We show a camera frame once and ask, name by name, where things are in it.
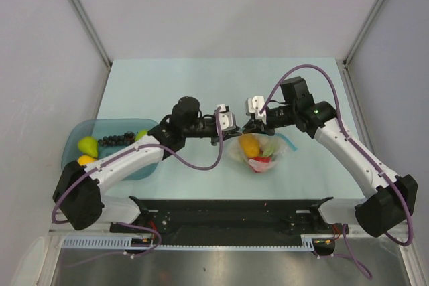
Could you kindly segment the clear zip top bag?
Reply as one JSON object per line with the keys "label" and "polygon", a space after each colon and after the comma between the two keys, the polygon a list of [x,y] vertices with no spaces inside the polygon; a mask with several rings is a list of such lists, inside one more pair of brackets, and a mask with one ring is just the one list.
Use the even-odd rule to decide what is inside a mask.
{"label": "clear zip top bag", "polygon": [[283,134],[242,134],[228,144],[227,155],[253,173],[273,169],[283,157],[297,152],[298,148]]}

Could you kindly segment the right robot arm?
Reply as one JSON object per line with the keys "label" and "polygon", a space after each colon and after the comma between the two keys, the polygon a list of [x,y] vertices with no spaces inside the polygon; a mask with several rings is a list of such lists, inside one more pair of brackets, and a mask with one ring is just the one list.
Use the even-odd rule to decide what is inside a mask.
{"label": "right robot arm", "polygon": [[327,198],[309,216],[309,225],[325,233],[336,223],[358,224],[367,234],[379,237],[414,212],[417,181],[399,176],[378,160],[366,146],[340,124],[336,109],[328,102],[314,102],[306,81],[294,77],[280,84],[284,103],[265,107],[263,96],[245,103],[250,116],[244,133],[274,135],[276,129],[296,126],[331,152],[350,173],[362,191],[362,200]]}

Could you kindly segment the red apple toy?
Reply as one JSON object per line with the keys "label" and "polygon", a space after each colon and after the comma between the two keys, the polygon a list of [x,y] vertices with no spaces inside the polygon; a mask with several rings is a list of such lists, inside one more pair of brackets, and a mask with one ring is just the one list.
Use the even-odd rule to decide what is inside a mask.
{"label": "red apple toy", "polygon": [[270,167],[270,163],[270,157],[254,157],[248,160],[249,167],[255,173],[266,172]]}

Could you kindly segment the orange fruit toy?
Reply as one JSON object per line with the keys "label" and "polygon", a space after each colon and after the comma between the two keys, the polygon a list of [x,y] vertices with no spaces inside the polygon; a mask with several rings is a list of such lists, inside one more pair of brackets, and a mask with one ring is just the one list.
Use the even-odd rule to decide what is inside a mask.
{"label": "orange fruit toy", "polygon": [[260,144],[257,136],[254,134],[242,134],[238,138],[239,146],[247,159],[259,157]]}

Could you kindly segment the green lettuce toy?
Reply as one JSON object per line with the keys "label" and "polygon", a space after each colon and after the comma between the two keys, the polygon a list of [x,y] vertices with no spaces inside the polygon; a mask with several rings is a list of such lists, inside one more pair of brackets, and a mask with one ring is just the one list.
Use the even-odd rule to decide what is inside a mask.
{"label": "green lettuce toy", "polygon": [[259,156],[271,159],[276,158],[282,152],[282,147],[281,143],[270,141],[262,146]]}

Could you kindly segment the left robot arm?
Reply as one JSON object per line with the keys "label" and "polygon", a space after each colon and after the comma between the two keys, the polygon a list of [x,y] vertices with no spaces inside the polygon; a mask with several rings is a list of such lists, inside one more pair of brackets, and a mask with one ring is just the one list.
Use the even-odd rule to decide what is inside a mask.
{"label": "left robot arm", "polygon": [[202,167],[189,163],[177,152],[188,138],[209,138],[222,149],[225,139],[239,134],[235,116],[227,105],[218,105],[213,115],[204,117],[200,115],[199,101],[185,96],[140,140],[86,165],[77,161],[68,163],[54,190],[51,220],[54,224],[70,224],[75,230],[87,229],[98,222],[112,222],[141,232],[147,227],[148,216],[137,198],[116,198],[106,193],[141,168],[170,156],[189,168],[210,171],[219,164],[219,158],[212,165]]}

